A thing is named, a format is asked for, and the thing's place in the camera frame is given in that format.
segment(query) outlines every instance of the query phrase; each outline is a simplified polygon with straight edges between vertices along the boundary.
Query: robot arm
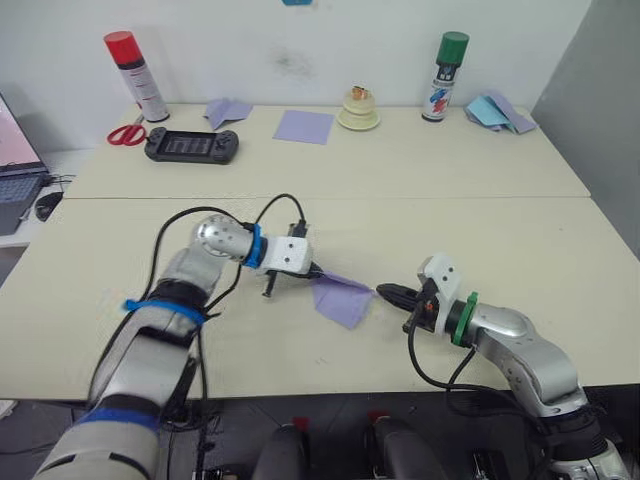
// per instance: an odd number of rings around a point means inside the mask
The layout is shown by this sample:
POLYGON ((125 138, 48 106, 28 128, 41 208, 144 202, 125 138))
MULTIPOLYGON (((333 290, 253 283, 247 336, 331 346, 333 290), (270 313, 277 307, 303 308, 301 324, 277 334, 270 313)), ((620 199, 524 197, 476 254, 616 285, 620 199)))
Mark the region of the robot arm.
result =
POLYGON ((478 303, 473 292, 458 300, 461 276, 445 254, 428 258, 418 269, 420 291, 394 284, 378 286, 392 304, 411 311, 414 322, 454 345, 474 348, 496 365, 524 410, 545 426, 553 446, 550 470, 567 480, 630 480, 615 446, 578 383, 569 357, 537 334, 522 313, 478 303))
POLYGON ((95 371, 93 409, 62 436, 37 480, 155 478, 157 430, 181 405, 196 371, 189 350, 206 320, 205 303, 228 260, 301 277, 316 274, 308 241, 261 235, 257 224, 222 214, 200 223, 140 302, 128 301, 95 371))

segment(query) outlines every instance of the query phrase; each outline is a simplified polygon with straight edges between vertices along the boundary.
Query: red scissors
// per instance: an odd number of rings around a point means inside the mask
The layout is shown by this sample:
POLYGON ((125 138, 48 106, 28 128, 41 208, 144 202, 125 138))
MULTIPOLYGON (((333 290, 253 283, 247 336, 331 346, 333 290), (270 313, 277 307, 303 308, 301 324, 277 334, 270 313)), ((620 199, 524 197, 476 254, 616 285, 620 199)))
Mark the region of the red scissors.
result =
POLYGON ((141 125, 143 120, 144 115, 140 115, 131 125, 116 128, 107 136, 107 142, 111 145, 126 145, 127 147, 138 145, 147 136, 147 131, 141 125))

